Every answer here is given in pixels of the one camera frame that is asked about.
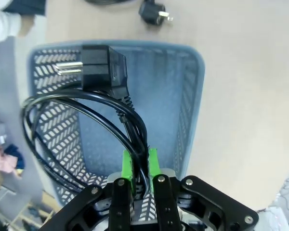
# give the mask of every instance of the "metal bolt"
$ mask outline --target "metal bolt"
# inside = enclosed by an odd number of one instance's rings
[[[164,178],[163,176],[160,176],[160,177],[158,177],[158,181],[159,181],[159,182],[164,182],[164,181],[165,181],[165,178]]]
[[[124,181],[123,179],[120,179],[120,180],[118,181],[118,185],[119,185],[119,186],[122,186],[124,183],[125,183],[125,181]]]
[[[187,179],[186,182],[185,182],[187,185],[192,185],[193,184],[193,181],[191,179]]]
[[[244,218],[245,223],[252,224],[254,222],[254,219],[251,216],[246,216]]]
[[[98,188],[96,188],[96,187],[93,188],[92,191],[91,191],[92,194],[97,194],[97,192],[98,192]]]

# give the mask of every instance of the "dark pants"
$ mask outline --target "dark pants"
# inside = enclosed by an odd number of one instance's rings
[[[20,15],[45,15],[46,0],[13,0],[4,10]]]

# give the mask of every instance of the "pink cloth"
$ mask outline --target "pink cloth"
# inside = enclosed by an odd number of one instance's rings
[[[17,157],[4,154],[0,148],[0,171],[11,173],[17,164]]]

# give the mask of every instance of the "person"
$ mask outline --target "person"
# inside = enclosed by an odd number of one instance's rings
[[[45,5],[46,0],[0,0],[0,42],[26,36],[35,15],[45,15]]]

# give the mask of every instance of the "hand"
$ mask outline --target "hand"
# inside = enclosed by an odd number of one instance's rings
[[[25,37],[34,26],[35,16],[33,15],[21,15],[21,28],[18,33],[19,37]]]

